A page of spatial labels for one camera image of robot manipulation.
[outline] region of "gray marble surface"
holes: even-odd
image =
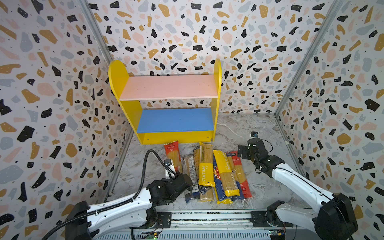
[[[272,115],[219,115],[216,139],[213,143],[214,149],[224,152],[235,151],[238,145],[247,144],[252,131],[257,131],[259,138],[272,143],[273,150],[270,155],[282,158],[295,169],[293,160]],[[192,154],[193,149],[197,146],[198,143],[179,144],[180,154],[182,156]],[[268,151],[271,150],[271,146],[267,142],[265,142],[265,147]],[[114,200],[136,192],[141,180],[144,156],[149,149],[155,150],[163,160],[166,158],[163,145],[141,145],[136,135],[133,135],[112,192],[112,197],[108,200]],[[219,205],[216,200],[214,202],[199,202],[199,200],[194,199],[186,204],[184,194],[182,194],[174,203],[156,208],[169,210],[264,209],[277,200],[291,202],[298,207],[305,206],[303,200],[299,199],[289,188],[269,178],[266,174],[257,174],[250,160],[242,159],[242,164],[253,196],[251,199],[237,200],[233,204]],[[147,161],[144,186],[153,180],[160,180],[164,176],[164,168],[157,158],[150,154]]]

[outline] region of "patterned wall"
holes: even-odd
[[[213,74],[222,60],[222,113],[274,112],[332,3],[90,0],[115,59],[133,75]],[[142,101],[208,107],[209,99]]]
[[[345,1],[278,117],[306,176],[352,201],[355,239],[384,236],[384,1]]]
[[[75,1],[0,7],[0,238],[41,239],[104,200],[126,118]]]

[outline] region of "black cable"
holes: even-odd
[[[306,184],[308,184],[309,186],[311,186],[313,189],[315,189],[316,191],[318,191],[319,193],[321,193],[320,190],[318,190],[317,188],[315,188],[314,186],[312,186],[310,183],[308,183],[307,181],[305,181],[304,179],[302,179],[299,175],[297,174],[294,174],[293,172],[289,171],[289,170],[286,170],[287,172],[289,172],[290,174],[293,174],[295,175],[296,177],[300,178],[301,180],[303,180]]]
[[[133,227],[131,227],[131,238],[132,238],[132,240],[136,240],[135,236],[133,235]]]
[[[158,233],[158,234],[160,234],[162,231],[163,231],[163,229],[164,229],[164,223],[163,223],[163,220],[161,220],[161,219],[159,219],[160,221],[161,221],[161,231]]]
[[[296,225],[295,235],[293,236],[293,239],[292,239],[292,240],[295,240],[295,238],[296,238],[296,232],[297,232],[297,225]]]
[[[156,231],[156,230],[159,228],[159,220],[158,220],[158,219],[156,220],[156,222],[155,222],[155,223],[156,223],[156,228],[155,228],[155,230],[153,230],[153,231],[152,231],[152,232],[150,232],[149,234],[151,234],[151,233],[155,232],[155,231]]]
[[[45,234],[45,236],[44,236],[41,240],[47,240],[47,239],[48,239],[54,232],[56,232],[56,231],[59,230],[60,228],[66,226],[66,225],[70,224],[71,222],[74,222],[74,221],[76,221],[76,220],[78,220],[78,219],[85,218],[85,217],[88,217],[88,216],[91,216],[91,215],[94,215],[94,214],[97,214],[97,213],[105,212],[105,211],[108,211],[108,210],[111,210],[111,209],[114,209],[114,208],[117,208],[117,207],[121,207],[121,206],[123,206],[123,205],[125,205],[125,204],[128,204],[128,203],[130,203],[130,202],[133,202],[133,200],[136,199],[136,197],[140,194],[141,189],[143,188],[143,185],[144,185],[144,179],[145,179],[145,170],[146,170],[146,166],[147,166],[147,159],[148,159],[148,155],[149,155],[149,153],[151,153],[151,152],[157,157],[157,159],[159,160],[159,162],[161,163],[161,165],[162,165],[165,169],[167,169],[168,171],[172,172],[172,173],[175,175],[175,177],[176,177],[176,173],[175,173],[172,169],[170,169],[169,166],[166,166],[166,165],[164,164],[164,162],[161,160],[161,158],[159,157],[159,155],[157,154],[157,152],[155,152],[153,149],[150,149],[150,150],[148,150],[148,151],[146,152],[145,157],[144,157],[143,170],[142,170],[142,174],[141,174],[141,181],[140,181],[139,189],[137,190],[136,194],[135,194],[132,198],[127,199],[127,200],[125,200],[125,201],[122,201],[122,202],[120,202],[120,203],[116,203],[116,204],[111,205],[111,206],[108,206],[108,207],[104,207],[104,208],[102,208],[102,209],[98,209],[98,210],[94,210],[94,211],[91,211],[91,212],[87,212],[87,213],[80,214],[80,215],[78,215],[78,216],[76,216],[76,217],[74,217],[74,218],[72,218],[72,219],[68,219],[67,221],[62,222],[61,224],[55,226],[53,229],[51,229],[49,232],[47,232],[47,233]]]
[[[273,146],[272,146],[272,144],[270,143],[270,142],[268,142],[267,140],[265,140],[265,139],[261,139],[261,140],[263,140],[263,141],[266,141],[267,143],[269,143],[270,145],[271,145],[271,147],[272,147],[272,150],[273,150]]]

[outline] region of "shelf side panel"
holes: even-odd
[[[141,115],[138,133],[213,131],[209,108],[150,109]]]
[[[138,136],[140,143],[142,143],[142,137],[137,134],[137,128],[139,127],[142,108],[139,101],[120,101],[121,93],[129,80],[129,75],[124,64],[119,60],[113,60],[108,69],[109,85],[112,92],[116,97],[116,100],[120,104],[128,122]]]
[[[221,62],[220,62],[220,59],[218,58],[216,58],[215,60],[214,77],[215,77],[216,88],[217,88],[217,98],[212,98],[212,102],[211,102],[212,119],[214,121],[214,131],[213,131],[213,137],[212,137],[213,142],[215,141],[217,115],[218,115],[218,109],[220,105],[220,94],[221,94],[222,73],[221,73]]]

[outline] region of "spaghetti package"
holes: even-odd
[[[187,191],[185,194],[185,202],[189,203],[192,199],[200,199],[199,181],[197,180],[194,157],[186,156],[183,159],[183,169],[185,173],[191,178],[193,187],[192,191]]]
[[[228,197],[225,195],[225,191],[223,188],[223,183],[222,180],[220,179],[220,173],[217,167],[217,162],[215,157],[213,157],[214,160],[214,181],[215,181],[215,193],[216,193],[216,199],[217,199],[217,204],[231,204],[233,203],[231,201],[231,197]]]
[[[227,155],[224,152],[218,150],[214,150],[213,152],[225,195],[227,197],[236,195],[239,196],[240,190],[236,185],[236,181],[232,174],[232,169],[229,165]]]
[[[172,159],[173,165],[175,167],[176,173],[183,173],[183,168],[181,165],[181,158],[179,153],[179,142],[174,141],[169,144],[164,144],[166,150],[167,158]]]
[[[233,174],[233,177],[235,178],[237,188],[240,190],[240,191],[239,191],[239,192],[240,192],[240,195],[239,195],[239,196],[233,196],[233,197],[232,197],[232,201],[235,201],[235,200],[244,200],[245,197],[244,197],[243,191],[241,190],[241,185],[240,185],[239,179],[238,179],[237,174],[236,174],[236,171],[235,171],[235,165],[233,164],[232,154],[231,154],[231,153],[227,153],[227,159],[228,159],[228,163],[229,163],[229,165],[231,166],[232,174]]]
[[[199,185],[214,187],[213,146],[200,142]]]
[[[240,189],[242,190],[244,197],[252,197],[251,191],[248,186],[248,181],[244,173],[243,165],[241,163],[241,159],[237,156],[237,151],[227,153],[227,158],[229,162],[230,160],[233,162],[233,169],[240,183]]]
[[[199,165],[200,165],[200,149],[197,148],[193,152],[193,158],[195,162],[195,169],[197,173],[197,181],[199,182]],[[209,202],[214,200],[214,194],[212,187],[206,187],[199,185],[199,195],[201,202]]]

